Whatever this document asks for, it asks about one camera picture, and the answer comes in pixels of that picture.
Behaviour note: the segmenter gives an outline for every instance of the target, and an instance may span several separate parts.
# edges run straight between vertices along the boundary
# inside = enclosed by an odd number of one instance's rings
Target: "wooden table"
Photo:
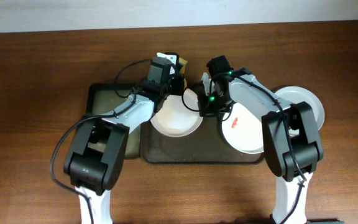
[[[324,159],[309,219],[358,223],[358,21],[0,34],[0,223],[79,223],[78,197],[48,172],[54,145],[85,109],[88,87],[130,62],[178,52],[197,81],[225,54],[268,88],[305,87],[323,102]],[[122,82],[147,74],[139,65]],[[67,145],[56,164],[58,178]],[[275,179],[257,166],[156,166],[125,161],[112,191],[117,223],[230,223],[267,218]]]

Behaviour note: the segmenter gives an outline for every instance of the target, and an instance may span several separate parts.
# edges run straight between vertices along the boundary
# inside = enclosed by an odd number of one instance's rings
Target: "black tray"
[[[117,88],[128,90],[131,86]],[[113,90],[113,85],[97,83],[89,88],[87,113],[92,113],[94,96],[100,90]],[[143,123],[140,155],[152,164],[258,164],[264,159],[263,153],[245,154],[232,148],[221,137],[218,125],[216,118],[204,118],[195,132],[182,138],[170,138],[160,134],[150,122]]]

